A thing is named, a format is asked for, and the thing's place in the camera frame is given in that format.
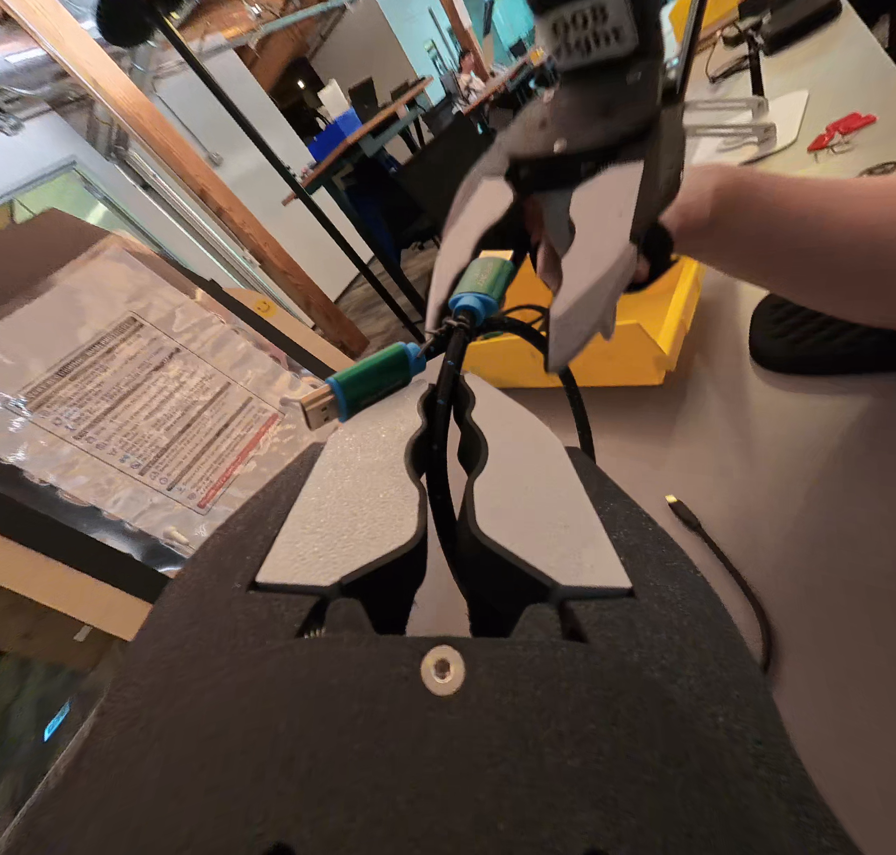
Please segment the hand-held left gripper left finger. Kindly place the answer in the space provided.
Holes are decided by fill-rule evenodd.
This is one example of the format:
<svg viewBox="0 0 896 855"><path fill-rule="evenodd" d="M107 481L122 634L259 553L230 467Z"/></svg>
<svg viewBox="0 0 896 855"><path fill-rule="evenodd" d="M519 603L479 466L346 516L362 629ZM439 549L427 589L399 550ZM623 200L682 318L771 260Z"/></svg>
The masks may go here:
<svg viewBox="0 0 896 855"><path fill-rule="evenodd" d="M255 576L259 588L336 591L420 542L424 490L412 457L428 393L412 382L328 437Z"/></svg>

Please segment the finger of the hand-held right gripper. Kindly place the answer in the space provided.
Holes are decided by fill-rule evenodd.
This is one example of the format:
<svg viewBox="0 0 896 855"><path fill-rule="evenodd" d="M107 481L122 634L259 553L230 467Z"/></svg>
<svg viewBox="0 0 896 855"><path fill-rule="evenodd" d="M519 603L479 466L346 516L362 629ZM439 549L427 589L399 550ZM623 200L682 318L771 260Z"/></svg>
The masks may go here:
<svg viewBox="0 0 896 855"><path fill-rule="evenodd" d="M453 209L442 232L427 296L426 332L434 333L454 286L475 259L479 241L496 227L514 200L510 184L502 177L484 177Z"/></svg>
<svg viewBox="0 0 896 855"><path fill-rule="evenodd" d="M613 338L618 301L633 276L631 241L643 161L614 164L575 189L546 194L546 233L561 281L549 312L546 366L571 364L600 335Z"/></svg>

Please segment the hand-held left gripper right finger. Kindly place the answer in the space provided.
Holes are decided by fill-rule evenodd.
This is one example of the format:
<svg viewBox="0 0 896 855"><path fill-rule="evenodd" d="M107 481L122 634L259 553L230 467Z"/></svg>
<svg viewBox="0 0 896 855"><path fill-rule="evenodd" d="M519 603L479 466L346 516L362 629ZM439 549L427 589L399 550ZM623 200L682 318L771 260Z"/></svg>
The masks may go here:
<svg viewBox="0 0 896 855"><path fill-rule="evenodd" d="M458 388L467 528L551 599L622 597L633 586L561 440L472 373Z"/></svg>

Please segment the person's right forearm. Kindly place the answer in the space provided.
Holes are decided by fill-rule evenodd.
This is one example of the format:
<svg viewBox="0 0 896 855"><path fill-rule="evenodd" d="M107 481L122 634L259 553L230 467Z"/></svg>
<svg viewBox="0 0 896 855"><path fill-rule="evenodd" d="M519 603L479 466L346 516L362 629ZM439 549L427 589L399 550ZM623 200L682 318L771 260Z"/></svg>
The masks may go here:
<svg viewBox="0 0 896 855"><path fill-rule="evenodd" d="M894 176L717 174L691 256L803 307L895 327Z"/></svg>

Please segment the person's right hand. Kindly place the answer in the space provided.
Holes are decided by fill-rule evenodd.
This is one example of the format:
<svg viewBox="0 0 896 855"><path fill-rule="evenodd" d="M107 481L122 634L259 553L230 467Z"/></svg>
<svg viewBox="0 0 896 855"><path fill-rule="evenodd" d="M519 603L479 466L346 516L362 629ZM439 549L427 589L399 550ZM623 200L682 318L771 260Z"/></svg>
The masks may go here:
<svg viewBox="0 0 896 855"><path fill-rule="evenodd" d="M671 238L672 245L686 253L695 248L698 234L709 228L712 202L723 176L721 166L697 166L685 171L678 194L663 212L659 223ZM562 259L546 232L544 213L537 199L529 198L523 206L523 223L532 245L532 261L536 276L556 295L563 281ZM666 273L659 262L641 253L637 258L633 278L623 290L637 292L648 288Z"/></svg>

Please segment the black office chair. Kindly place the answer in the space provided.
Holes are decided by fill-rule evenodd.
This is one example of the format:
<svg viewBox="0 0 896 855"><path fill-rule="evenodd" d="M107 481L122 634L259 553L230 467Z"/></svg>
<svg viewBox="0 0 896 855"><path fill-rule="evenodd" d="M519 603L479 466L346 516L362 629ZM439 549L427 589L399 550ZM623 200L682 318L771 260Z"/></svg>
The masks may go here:
<svg viewBox="0 0 896 855"><path fill-rule="evenodd" d="M456 114L444 130L393 173L399 190L420 213L409 228L409 244L440 241L464 177L496 138L496 131L488 124L482 126L473 117Z"/></svg>

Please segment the dark laptop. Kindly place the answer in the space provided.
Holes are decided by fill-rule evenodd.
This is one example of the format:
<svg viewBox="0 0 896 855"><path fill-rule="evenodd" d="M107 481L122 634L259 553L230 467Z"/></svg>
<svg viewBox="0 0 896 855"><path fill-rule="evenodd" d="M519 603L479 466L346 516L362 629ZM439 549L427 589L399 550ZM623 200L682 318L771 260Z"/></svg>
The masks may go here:
<svg viewBox="0 0 896 855"><path fill-rule="evenodd" d="M664 107L682 105L685 101L708 1L690 0L686 27L678 54L678 65L674 68L674 74L669 72L666 75L662 101Z"/></svg>

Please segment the silver laptop stand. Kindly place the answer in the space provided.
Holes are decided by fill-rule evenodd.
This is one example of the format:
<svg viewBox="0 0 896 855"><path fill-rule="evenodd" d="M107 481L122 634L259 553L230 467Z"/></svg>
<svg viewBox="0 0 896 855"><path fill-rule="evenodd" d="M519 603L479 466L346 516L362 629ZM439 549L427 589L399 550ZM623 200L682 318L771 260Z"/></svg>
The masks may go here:
<svg viewBox="0 0 896 855"><path fill-rule="evenodd" d="M684 104L686 139L697 142L691 164L708 164L721 155L753 147L757 161L778 150L778 127L764 96L732 99L694 99Z"/></svg>

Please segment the wooden table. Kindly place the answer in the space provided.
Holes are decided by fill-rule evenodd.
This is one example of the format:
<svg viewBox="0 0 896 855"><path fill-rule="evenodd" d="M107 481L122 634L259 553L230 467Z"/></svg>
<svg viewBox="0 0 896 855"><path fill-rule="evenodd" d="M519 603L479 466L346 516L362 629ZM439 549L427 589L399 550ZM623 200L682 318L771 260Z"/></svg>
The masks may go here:
<svg viewBox="0 0 896 855"><path fill-rule="evenodd" d="M302 167L299 181L312 195L320 189L331 189L331 182L352 168L361 158L373 158L385 150L387 144L400 137L408 129L422 137L422 117L431 106L426 89L433 77L420 78L406 88L399 97L382 107L324 161L316 163L311 158Z"/></svg>

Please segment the blue bin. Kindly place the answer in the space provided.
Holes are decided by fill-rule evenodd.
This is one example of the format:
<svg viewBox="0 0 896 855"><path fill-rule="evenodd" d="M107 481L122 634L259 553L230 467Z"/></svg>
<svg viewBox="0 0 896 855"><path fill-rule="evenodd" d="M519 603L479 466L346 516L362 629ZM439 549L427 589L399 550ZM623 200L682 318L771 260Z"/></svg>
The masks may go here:
<svg viewBox="0 0 896 855"><path fill-rule="evenodd" d="M363 123L356 110L349 107L309 142L310 155L316 163L324 161L362 126Z"/></svg>

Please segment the white flat pad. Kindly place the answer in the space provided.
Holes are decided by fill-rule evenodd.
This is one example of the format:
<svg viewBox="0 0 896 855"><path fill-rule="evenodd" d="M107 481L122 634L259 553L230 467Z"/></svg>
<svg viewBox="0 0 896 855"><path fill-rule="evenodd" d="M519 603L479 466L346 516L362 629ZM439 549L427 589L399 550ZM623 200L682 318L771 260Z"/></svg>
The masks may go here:
<svg viewBox="0 0 896 855"><path fill-rule="evenodd" d="M741 164L755 164L790 148L798 140L805 110L810 100L810 90L799 89L767 101L760 120L773 124L771 133L757 140L756 148Z"/></svg>

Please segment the black case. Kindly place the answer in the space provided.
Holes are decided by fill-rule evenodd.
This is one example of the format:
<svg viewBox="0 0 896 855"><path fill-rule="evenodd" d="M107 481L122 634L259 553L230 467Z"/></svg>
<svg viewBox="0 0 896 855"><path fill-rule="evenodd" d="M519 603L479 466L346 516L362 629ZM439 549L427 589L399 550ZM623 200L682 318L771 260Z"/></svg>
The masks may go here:
<svg viewBox="0 0 896 855"><path fill-rule="evenodd" d="M790 0L771 10L759 29L761 51L773 56L836 20L841 0Z"/></svg>

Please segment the black mesh wrist rest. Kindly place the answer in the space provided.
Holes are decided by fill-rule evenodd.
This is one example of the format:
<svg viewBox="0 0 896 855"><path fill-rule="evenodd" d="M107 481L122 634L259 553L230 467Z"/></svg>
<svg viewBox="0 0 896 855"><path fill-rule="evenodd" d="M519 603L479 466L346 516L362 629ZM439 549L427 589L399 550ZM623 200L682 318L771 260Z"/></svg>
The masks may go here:
<svg viewBox="0 0 896 855"><path fill-rule="evenodd" d="M757 367L786 376L836 377L895 371L895 332L851 323L773 294L750 318L748 351Z"/></svg>

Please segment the instruction board with plastic cover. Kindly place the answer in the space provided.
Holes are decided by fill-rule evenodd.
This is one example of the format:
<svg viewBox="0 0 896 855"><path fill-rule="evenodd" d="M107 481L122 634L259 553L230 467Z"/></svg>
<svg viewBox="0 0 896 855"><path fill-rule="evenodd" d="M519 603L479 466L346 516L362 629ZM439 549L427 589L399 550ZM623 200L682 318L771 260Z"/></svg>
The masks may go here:
<svg viewBox="0 0 896 855"><path fill-rule="evenodd" d="M236 294L59 210L2 230L3 650L95 665L196 556L252 585L346 361Z"/></svg>

